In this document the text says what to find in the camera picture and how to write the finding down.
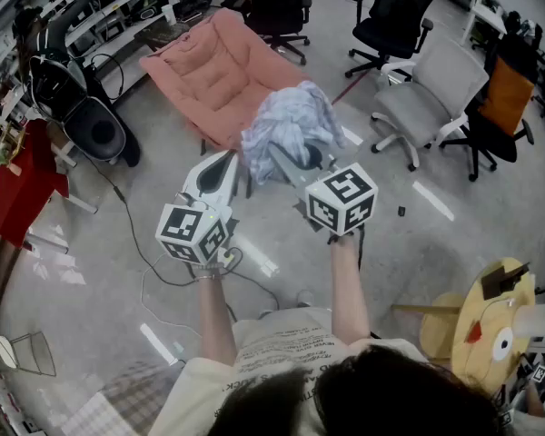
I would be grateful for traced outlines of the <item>black chair with orange cushion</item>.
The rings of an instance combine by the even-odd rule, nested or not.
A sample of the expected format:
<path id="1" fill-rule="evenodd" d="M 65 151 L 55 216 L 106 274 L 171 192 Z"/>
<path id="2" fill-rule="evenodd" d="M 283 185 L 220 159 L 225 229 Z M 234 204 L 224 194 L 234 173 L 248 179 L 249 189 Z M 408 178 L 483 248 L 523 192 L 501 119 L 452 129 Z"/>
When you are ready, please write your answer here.
<path id="1" fill-rule="evenodd" d="M 517 161 L 520 139 L 534 143 L 523 114 L 539 76 L 536 51 L 521 36 L 506 34 L 487 53 L 484 69 L 489 80 L 466 108 L 467 123 L 460 127 L 463 137 L 440 143 L 440 148 L 448 145 L 470 148 L 471 182 L 479 177 L 481 154 L 495 171 L 497 159 Z"/>

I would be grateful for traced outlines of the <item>light blue cloth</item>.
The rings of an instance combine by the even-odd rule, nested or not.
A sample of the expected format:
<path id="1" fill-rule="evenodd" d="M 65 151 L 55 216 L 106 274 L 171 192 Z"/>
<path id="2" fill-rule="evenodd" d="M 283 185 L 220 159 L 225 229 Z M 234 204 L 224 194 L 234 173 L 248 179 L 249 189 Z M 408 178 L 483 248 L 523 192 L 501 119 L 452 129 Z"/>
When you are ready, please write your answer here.
<path id="1" fill-rule="evenodd" d="M 311 81 L 272 92 L 261 103 L 250 127 L 242 131 L 243 159 L 254 181 L 262 185 L 278 174 L 270 145 L 278 144 L 299 165 L 311 158 L 307 140 L 347 144 L 342 125 L 322 89 Z"/>

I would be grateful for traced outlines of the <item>red cloth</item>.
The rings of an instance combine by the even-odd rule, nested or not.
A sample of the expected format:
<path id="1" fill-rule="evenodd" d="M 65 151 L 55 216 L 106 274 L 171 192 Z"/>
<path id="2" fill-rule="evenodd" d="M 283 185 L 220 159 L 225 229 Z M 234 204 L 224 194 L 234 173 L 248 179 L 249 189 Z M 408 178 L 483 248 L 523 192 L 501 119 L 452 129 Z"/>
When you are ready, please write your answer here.
<path id="1" fill-rule="evenodd" d="M 46 126 L 43 119 L 27 123 L 24 148 L 13 160 L 20 174 L 0 166 L 0 236 L 18 249 L 52 194 L 69 196 L 69 181 L 57 172 Z"/>

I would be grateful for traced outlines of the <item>cream printed T-shirt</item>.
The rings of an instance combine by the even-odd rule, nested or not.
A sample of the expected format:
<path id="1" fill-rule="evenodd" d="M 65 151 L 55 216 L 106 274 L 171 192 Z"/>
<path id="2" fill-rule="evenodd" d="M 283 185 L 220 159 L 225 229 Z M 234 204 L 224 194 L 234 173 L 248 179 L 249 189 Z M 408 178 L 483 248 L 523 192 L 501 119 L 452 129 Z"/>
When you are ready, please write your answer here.
<path id="1" fill-rule="evenodd" d="M 347 345 L 332 334 L 331 314 L 323 308 L 272 312 L 261 320 L 233 326 L 237 357 L 232 366 L 196 357 L 187 362 L 149 436 L 204 436 L 223 401 L 247 382 L 255 384 L 294 367 L 307 371 L 299 436 L 323 436 L 313 403 L 316 379 L 330 365 L 370 345 L 392 348 L 418 362 L 426 359 L 403 339 L 363 339 Z"/>

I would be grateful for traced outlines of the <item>person's left forearm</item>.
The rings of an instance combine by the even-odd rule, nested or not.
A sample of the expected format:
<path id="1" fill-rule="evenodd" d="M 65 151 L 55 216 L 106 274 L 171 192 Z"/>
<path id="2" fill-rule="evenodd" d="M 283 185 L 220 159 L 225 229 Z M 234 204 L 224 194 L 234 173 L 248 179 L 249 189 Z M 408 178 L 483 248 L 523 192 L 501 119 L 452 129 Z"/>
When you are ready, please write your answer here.
<path id="1" fill-rule="evenodd" d="M 237 349 L 225 301 L 220 267 L 207 265 L 195 275 L 198 282 L 201 355 L 233 366 Z"/>

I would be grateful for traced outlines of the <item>checked flower box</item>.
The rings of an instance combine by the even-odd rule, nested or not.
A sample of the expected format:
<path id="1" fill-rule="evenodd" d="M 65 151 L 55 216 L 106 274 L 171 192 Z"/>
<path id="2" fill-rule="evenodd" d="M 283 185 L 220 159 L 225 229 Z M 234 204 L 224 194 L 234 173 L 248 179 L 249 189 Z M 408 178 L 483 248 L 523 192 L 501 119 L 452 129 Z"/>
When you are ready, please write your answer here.
<path id="1" fill-rule="evenodd" d="M 63 424 L 64 436 L 148 436 L 179 374 L 177 365 L 133 364 Z"/>

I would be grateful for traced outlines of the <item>black grey round-base machine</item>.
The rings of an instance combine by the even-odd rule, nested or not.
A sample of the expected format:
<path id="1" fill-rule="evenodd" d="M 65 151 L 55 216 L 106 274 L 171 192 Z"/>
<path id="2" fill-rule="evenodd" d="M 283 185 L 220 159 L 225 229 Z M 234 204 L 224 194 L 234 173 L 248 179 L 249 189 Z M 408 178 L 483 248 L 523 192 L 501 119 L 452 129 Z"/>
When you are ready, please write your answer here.
<path id="1" fill-rule="evenodd" d="M 75 0 L 55 19 L 43 9 L 23 6 L 15 15 L 13 35 L 19 73 L 34 106 L 61 126 L 68 139 L 93 160 L 122 158 L 138 165 L 141 150 L 115 111 L 92 67 L 71 56 L 65 44 L 72 22 L 91 0 Z"/>

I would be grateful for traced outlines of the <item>dark woven mat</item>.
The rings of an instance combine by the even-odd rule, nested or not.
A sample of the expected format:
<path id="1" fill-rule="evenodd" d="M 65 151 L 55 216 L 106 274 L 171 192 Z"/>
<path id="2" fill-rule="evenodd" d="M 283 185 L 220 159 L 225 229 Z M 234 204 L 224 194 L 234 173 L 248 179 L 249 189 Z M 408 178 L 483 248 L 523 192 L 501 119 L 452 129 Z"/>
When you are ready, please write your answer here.
<path id="1" fill-rule="evenodd" d="M 155 52 L 170 44 L 189 29 L 188 24 L 175 23 L 170 25 L 164 19 L 158 19 L 136 33 L 134 40 Z"/>

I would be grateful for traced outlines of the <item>grey white office chair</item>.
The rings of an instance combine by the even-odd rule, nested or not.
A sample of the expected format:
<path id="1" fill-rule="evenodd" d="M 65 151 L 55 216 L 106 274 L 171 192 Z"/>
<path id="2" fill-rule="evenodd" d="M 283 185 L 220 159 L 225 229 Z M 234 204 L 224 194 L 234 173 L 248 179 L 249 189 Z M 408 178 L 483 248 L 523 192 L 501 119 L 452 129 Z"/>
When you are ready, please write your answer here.
<path id="1" fill-rule="evenodd" d="M 383 121 L 393 132 L 372 146 L 379 153 L 396 140 L 407 147 L 408 170 L 420 167 L 418 151 L 440 145 L 468 122 L 466 108 L 489 81 L 483 64 L 456 42 L 441 38 L 417 60 L 385 64 L 381 76 L 405 67 L 411 79 L 382 88 L 373 100 L 373 121 Z"/>

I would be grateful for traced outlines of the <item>pink cushioned lounge chair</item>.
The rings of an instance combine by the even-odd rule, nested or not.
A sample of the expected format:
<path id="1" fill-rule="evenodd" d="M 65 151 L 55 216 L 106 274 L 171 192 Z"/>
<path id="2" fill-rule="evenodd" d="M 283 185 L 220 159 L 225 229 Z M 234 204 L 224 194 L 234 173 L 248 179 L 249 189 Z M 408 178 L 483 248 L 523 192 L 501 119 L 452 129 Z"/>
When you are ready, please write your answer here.
<path id="1" fill-rule="evenodd" d="M 140 65 L 185 118 L 218 150 L 239 150 L 261 103 L 309 77 L 273 51 L 238 14 L 220 9 Z"/>

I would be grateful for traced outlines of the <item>white desk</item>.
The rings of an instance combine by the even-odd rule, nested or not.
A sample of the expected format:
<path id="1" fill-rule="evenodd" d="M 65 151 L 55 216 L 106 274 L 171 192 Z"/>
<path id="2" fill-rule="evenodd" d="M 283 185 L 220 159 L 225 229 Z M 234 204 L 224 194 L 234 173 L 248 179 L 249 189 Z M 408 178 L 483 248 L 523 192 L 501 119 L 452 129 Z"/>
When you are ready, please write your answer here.
<path id="1" fill-rule="evenodd" d="M 470 39 L 472 28 L 477 20 L 492 27 L 498 33 L 499 39 L 507 34 L 507 29 L 499 13 L 486 6 L 482 0 L 472 0 L 460 45 L 465 45 Z"/>

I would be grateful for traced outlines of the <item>black office chair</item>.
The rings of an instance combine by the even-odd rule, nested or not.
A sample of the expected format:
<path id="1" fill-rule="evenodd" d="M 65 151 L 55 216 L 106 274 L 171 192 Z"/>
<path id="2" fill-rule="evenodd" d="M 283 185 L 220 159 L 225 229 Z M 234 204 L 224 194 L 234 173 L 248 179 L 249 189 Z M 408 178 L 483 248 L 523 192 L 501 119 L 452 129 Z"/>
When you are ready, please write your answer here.
<path id="1" fill-rule="evenodd" d="M 376 55 L 352 49 L 348 56 L 359 55 L 368 60 L 345 73 L 350 78 L 355 73 L 380 69 L 390 58 L 409 60 L 421 51 L 426 37 L 433 29 L 432 20 L 425 12 L 433 0 L 374 0 L 369 16 L 362 18 L 364 0 L 356 3 L 356 26 L 352 35 L 377 52 Z"/>
<path id="2" fill-rule="evenodd" d="M 305 54 L 292 43 L 311 43 L 301 31 L 309 23 L 312 0 L 223 0 L 221 7 L 240 13 L 272 50 L 281 47 L 297 55 L 301 65 L 307 64 Z"/>

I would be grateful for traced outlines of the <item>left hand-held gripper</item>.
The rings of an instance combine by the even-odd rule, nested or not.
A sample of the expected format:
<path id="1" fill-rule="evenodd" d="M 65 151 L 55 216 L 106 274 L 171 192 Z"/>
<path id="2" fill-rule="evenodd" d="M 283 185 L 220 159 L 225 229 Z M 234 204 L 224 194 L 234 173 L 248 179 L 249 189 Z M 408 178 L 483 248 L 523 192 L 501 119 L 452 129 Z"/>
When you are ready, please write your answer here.
<path id="1" fill-rule="evenodd" d="M 231 201 L 239 157 L 234 150 L 214 154 L 188 173 L 176 195 L 182 204 L 163 207 L 155 239 L 174 259 L 208 264 L 229 238 Z"/>

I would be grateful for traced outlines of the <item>white shelf rack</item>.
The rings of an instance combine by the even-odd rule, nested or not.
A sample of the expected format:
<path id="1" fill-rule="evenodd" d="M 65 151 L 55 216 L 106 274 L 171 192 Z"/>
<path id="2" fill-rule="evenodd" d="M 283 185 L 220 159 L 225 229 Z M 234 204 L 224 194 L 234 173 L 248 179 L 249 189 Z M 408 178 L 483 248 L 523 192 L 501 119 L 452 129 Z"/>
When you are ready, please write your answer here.
<path id="1" fill-rule="evenodd" d="M 152 23 L 166 19 L 165 5 L 179 0 L 94 0 L 92 13 L 80 17 L 66 35 L 66 47 L 71 57 L 96 72 L 103 71 L 101 82 L 105 91 L 116 101 L 143 76 L 135 66 L 135 57 L 143 50 L 132 48 L 135 37 Z M 34 118 L 38 110 L 18 75 L 18 55 L 15 40 L 7 33 L 0 43 L 0 123 L 11 118 Z"/>

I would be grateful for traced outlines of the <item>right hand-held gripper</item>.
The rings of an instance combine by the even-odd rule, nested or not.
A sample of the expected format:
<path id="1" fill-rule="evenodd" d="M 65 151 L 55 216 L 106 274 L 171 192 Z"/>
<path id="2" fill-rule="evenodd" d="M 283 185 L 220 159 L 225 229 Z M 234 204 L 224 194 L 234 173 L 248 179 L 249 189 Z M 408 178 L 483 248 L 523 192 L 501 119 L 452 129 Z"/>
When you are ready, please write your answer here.
<path id="1" fill-rule="evenodd" d="M 364 225 L 374 212 L 377 184 L 334 143 L 307 143 L 305 149 L 309 160 L 301 163 L 279 144 L 269 145 L 277 170 L 294 188 L 294 208 L 315 232 L 343 236 Z"/>

